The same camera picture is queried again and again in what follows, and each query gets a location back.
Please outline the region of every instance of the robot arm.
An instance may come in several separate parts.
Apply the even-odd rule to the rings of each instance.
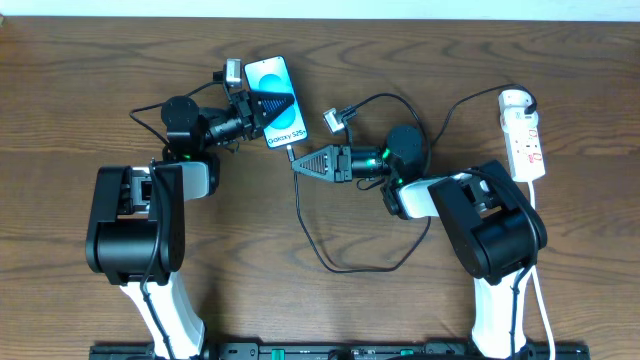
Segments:
[[[403,219],[440,217],[462,266],[475,278],[472,340],[484,356],[507,358],[511,355],[512,288],[516,277],[528,271],[523,268],[535,262],[537,251],[546,246],[544,224],[499,162],[424,178],[421,147],[415,128],[399,126],[391,130],[382,148],[364,151],[329,145],[293,160],[292,169],[335,183],[382,176],[386,179],[381,192],[390,214]],[[481,216],[491,209],[497,211]],[[526,345],[522,317],[529,276],[529,272],[522,274],[518,282],[515,352]]]
[[[99,170],[87,232],[87,262],[94,272],[104,273],[111,284],[120,286],[134,301],[154,343],[94,346],[89,359],[462,360],[510,356],[511,284],[524,264],[546,245],[544,225],[533,209],[522,205],[523,195],[497,162],[474,171],[501,179],[502,186],[464,172],[423,178],[422,140],[416,129],[408,126],[394,128],[382,148],[330,145],[297,160],[290,152],[292,168],[330,182],[383,176],[383,200],[392,215],[404,219],[440,216],[456,255],[476,278],[473,344],[206,343],[205,324],[193,311],[179,274],[185,250],[184,202],[209,196],[217,188],[219,161],[205,152],[207,147],[224,146],[238,137],[260,137],[264,127],[293,102],[290,94],[230,93],[229,88],[241,86],[239,69],[239,60],[230,59],[223,72],[214,73],[213,83],[223,84],[230,102],[226,110],[200,108],[189,94],[163,103],[162,120],[167,125],[169,146],[163,151],[164,162],[156,165],[153,173],[146,167],[129,166]],[[269,106],[271,110],[267,111],[263,104],[269,101],[280,105]],[[351,111],[338,116],[339,120],[354,116]],[[480,217],[482,211],[496,207],[500,210]],[[537,241],[531,241],[527,222],[535,229]],[[140,286],[147,281],[146,273],[148,295]],[[524,347],[522,314],[528,277],[526,274],[518,286],[516,349],[526,358],[534,354],[532,358],[543,359],[548,356],[545,346]],[[476,356],[478,350],[484,357]],[[589,359],[586,346],[566,346],[559,352],[567,360]]]
[[[191,359],[207,353],[205,325],[178,272],[185,252],[184,202],[213,194],[219,182],[219,160],[206,148],[261,137],[294,101],[285,93],[231,93],[229,88],[242,86],[239,69],[240,61],[229,59],[213,82],[161,105],[168,138],[164,162],[98,171],[87,262],[136,304],[153,336],[155,356]],[[228,109],[200,108],[190,98],[217,83],[225,90]]]

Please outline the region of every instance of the wood grain surface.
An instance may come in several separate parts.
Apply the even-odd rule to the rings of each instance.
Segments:
[[[226,58],[288,61],[311,138],[341,142],[322,113],[378,92],[407,98],[433,134],[449,107],[506,82],[539,101],[549,244],[539,272],[559,341],[593,359],[640,355],[640,24],[474,21],[8,18],[0,29],[0,358],[86,359],[96,342],[148,341],[133,303],[90,271],[95,176],[144,165],[160,143],[130,109],[208,81]],[[497,94],[461,107],[433,169],[506,164]],[[221,90],[196,101],[223,106]],[[164,132],[157,112],[142,115]],[[355,140],[381,144],[405,108],[360,111]],[[212,332],[263,341],[465,337],[473,283],[440,221],[391,274],[324,271],[296,217],[286,155],[263,140],[219,151],[222,184],[186,204],[182,268]],[[378,191],[301,179],[303,216],[342,265],[395,263],[424,221],[390,217]],[[525,332],[544,341],[532,289]]]

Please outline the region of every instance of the smartphone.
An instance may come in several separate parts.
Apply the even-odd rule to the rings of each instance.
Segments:
[[[288,145],[308,137],[307,128],[302,119],[298,98],[293,90],[287,63],[282,56],[256,61],[244,66],[249,89],[253,91],[289,93],[294,102],[264,129],[264,139],[270,149]]]

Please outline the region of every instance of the power socket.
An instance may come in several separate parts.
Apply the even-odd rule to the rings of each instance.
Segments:
[[[529,182],[545,174],[538,133],[538,112],[525,114],[531,96],[521,90],[506,90],[498,96],[500,126],[504,131],[511,178]]]

